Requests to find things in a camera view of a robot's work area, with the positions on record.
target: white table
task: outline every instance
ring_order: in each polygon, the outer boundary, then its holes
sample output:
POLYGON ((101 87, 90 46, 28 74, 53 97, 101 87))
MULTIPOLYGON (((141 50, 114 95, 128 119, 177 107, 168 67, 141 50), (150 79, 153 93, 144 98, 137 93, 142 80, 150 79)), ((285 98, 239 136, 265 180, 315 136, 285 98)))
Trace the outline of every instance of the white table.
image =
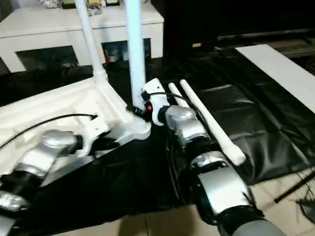
MULTIPOLYGON (((102 63, 101 43, 125 41, 127 37, 124 6, 104 8, 90 22, 102 63)), ((142 6, 143 38, 151 40, 151 57, 163 56, 163 17, 150 4, 142 6)), ((80 65, 92 64, 76 9, 19 8, 0 23, 0 58, 11 72, 25 71, 16 52, 72 46, 80 65)))

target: white plastic rod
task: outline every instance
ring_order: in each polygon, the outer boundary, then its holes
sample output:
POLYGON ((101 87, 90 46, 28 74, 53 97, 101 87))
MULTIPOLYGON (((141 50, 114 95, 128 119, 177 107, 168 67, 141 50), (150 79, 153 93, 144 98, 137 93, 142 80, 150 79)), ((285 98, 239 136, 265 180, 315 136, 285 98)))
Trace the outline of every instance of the white plastic rod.
POLYGON ((125 0, 128 30, 129 70, 132 103, 144 110, 141 93, 146 84, 142 39, 141 0, 125 0))
POLYGON ((217 123, 211 113, 208 111, 206 106, 202 103, 196 93, 192 90, 186 80, 180 81, 185 93, 194 105, 201 111, 205 117, 210 131, 217 139, 223 153, 233 162, 234 165, 239 166, 246 160, 246 157, 242 150, 234 145, 221 126, 217 123))
POLYGON ((99 58, 99 55, 97 52, 96 42, 95 42, 95 39, 93 36, 92 27, 91 27, 90 20, 89 20, 86 1, 85 0, 75 0, 75 5, 78 9, 85 42, 87 44, 87 47, 88 47, 90 55, 91 55, 92 66, 93 66, 93 75, 94 75, 96 81, 98 79, 103 79, 103 78, 107 79, 106 71, 103 68, 103 65, 100 61, 100 58, 99 58))
MULTIPOLYGON (((177 89, 176 85, 174 83, 169 83, 168 84, 168 88, 169 90, 171 90, 171 92, 173 94, 176 94, 176 95, 179 95, 179 96, 182 96, 181 95, 181 92, 179 92, 179 90, 177 89)), ((180 106, 180 107, 189 107, 188 103, 178 97, 174 97, 177 104, 180 106)))

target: black tarp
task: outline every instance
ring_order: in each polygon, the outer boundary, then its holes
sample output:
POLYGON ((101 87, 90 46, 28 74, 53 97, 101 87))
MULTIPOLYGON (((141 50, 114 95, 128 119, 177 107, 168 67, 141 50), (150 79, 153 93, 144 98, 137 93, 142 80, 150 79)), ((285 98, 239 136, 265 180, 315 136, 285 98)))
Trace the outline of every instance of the black tarp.
MULTIPOLYGON (((128 63, 105 67, 110 84, 130 103, 128 63)), ((314 165, 315 114, 235 50, 194 59, 152 59, 146 70, 147 81, 157 77, 165 85, 181 79, 190 83, 247 155, 237 171, 248 184, 314 165)), ((91 75, 91 67, 84 66, 2 76, 1 103, 91 75)), ((21 228, 32 235, 56 234, 182 206, 183 196, 174 186, 178 190, 176 178, 186 163, 175 157, 171 165, 165 136, 162 127, 154 126, 148 139, 132 141, 42 188, 21 228)))

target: white shelf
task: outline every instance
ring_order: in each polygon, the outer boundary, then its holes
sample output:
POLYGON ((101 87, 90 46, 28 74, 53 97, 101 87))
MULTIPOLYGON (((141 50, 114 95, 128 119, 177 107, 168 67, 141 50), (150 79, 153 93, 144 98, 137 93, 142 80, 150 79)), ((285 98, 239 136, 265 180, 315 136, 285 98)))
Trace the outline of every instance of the white shelf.
MULTIPOLYGON (((90 17, 90 22, 93 29, 126 26, 126 8, 103 8, 100 15, 90 17)), ((143 25, 163 22, 163 17, 152 4, 142 5, 143 25)), ((26 7, 16 9, 0 23, 0 38, 81 29, 76 9, 26 7)))

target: gray robot arm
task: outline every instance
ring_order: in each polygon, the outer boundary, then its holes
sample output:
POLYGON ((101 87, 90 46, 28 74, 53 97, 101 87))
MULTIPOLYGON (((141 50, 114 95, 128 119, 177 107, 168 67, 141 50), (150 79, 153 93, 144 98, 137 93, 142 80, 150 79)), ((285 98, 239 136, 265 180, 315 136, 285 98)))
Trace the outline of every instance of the gray robot arm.
POLYGON ((192 193, 204 222, 216 225, 222 236, 285 236, 263 218, 250 188, 212 145, 193 109, 164 107, 158 117, 172 130, 191 163, 192 193))
POLYGON ((24 153, 11 174, 0 177, 0 236, 9 235, 17 219, 32 203, 56 159, 82 147, 81 136, 48 130, 35 147, 24 153))

